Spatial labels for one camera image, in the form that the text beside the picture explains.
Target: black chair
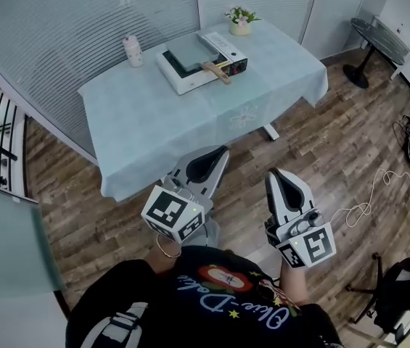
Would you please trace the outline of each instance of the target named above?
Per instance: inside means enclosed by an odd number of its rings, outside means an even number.
[[[387,334],[395,334],[395,340],[399,343],[404,338],[403,326],[395,326],[403,314],[410,311],[410,258],[394,264],[385,274],[382,273],[382,258],[378,253],[374,253],[372,259],[377,261],[378,267],[376,288],[366,290],[355,289],[351,285],[345,287],[349,292],[372,295],[363,312],[356,319],[351,318],[349,322],[356,324],[365,315],[372,318],[374,312],[370,310],[375,304],[377,316],[374,324]]]

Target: floor plank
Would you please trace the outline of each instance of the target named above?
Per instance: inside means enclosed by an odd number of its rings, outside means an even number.
[[[366,73],[365,91],[349,83],[345,63],[357,64],[364,53],[352,51],[326,61],[329,90],[311,107],[300,99],[274,122],[274,142],[256,130],[232,143],[231,161],[214,199],[222,228],[222,247],[258,263],[275,276],[280,254],[267,244],[263,222],[269,217],[264,175],[280,167],[299,175],[312,188],[318,208],[329,220],[336,209],[369,199],[377,168],[409,172],[392,122],[410,116],[410,89],[376,54]],[[62,277],[65,298],[74,306],[86,288],[121,260],[143,257],[152,232],[140,212],[152,187],[117,204],[100,195],[96,167],[31,120],[27,135],[27,179],[30,196],[41,203],[44,225]],[[351,215],[352,222],[357,215]],[[337,255],[308,271],[312,299],[341,328],[365,305],[366,298],[343,290],[347,283],[372,286],[379,252],[390,265],[410,247],[410,182],[379,174],[372,213],[354,228],[345,215],[332,222]]]

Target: pink flower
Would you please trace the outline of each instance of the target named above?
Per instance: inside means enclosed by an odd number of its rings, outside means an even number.
[[[248,24],[247,20],[248,20],[248,17],[241,15],[239,18],[237,18],[237,24],[240,27],[246,26]]]

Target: light blue tablecloth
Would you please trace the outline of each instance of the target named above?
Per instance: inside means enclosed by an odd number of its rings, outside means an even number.
[[[280,116],[300,97],[315,105],[327,71],[298,43],[265,21],[249,36],[216,31],[248,57],[247,70],[177,95],[155,62],[165,44],[144,52],[144,65],[122,62],[84,84],[83,97],[102,194],[121,201],[170,172],[180,157],[225,144]]]

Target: bottle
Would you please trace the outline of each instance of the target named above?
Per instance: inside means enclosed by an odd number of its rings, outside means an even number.
[[[132,67],[140,67],[144,64],[144,55],[140,44],[137,41],[137,37],[130,35],[123,39],[124,51],[126,52],[129,64]]]

